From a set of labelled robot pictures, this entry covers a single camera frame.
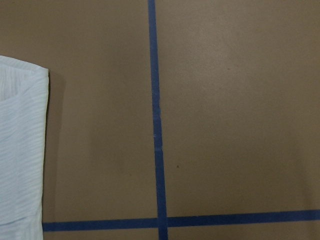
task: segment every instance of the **blue tape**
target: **blue tape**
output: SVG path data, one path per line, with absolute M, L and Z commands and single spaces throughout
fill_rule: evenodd
M 320 220 L 320 210 L 169 217 L 169 227 L 262 224 Z
M 158 43 L 156 25 L 155 0 L 148 0 L 149 41 L 150 41 L 150 70 L 152 89 L 153 140 L 155 160 L 156 201 L 158 217 L 159 240 L 168 239 L 167 204 L 165 188 L 164 154 L 162 150 L 162 123 L 160 110 L 160 85 Z
M 157 228 L 157 227 L 158 227 L 157 218 L 46 222 L 42 224 L 42 229 L 44 232 L 115 230 L 115 229 L 150 229 L 150 228 Z

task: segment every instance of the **ribbed fabric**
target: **ribbed fabric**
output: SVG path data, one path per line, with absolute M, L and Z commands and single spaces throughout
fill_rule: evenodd
M 48 69 L 0 56 L 0 240 L 42 240 Z

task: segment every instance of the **towel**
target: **towel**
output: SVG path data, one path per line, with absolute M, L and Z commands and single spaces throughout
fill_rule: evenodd
M 48 69 L 0 56 L 0 240 L 42 240 Z

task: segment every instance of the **white garment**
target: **white garment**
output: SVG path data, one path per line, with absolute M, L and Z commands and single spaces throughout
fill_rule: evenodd
M 48 69 L 0 56 L 0 240 L 42 240 Z

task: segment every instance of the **horizontal blue line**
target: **horizontal blue line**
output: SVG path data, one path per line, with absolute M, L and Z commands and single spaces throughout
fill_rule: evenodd
M 168 227 L 262 224 L 320 220 L 320 210 L 168 217 Z M 45 222 L 44 232 L 116 229 L 150 229 L 158 227 L 157 218 L 98 221 Z

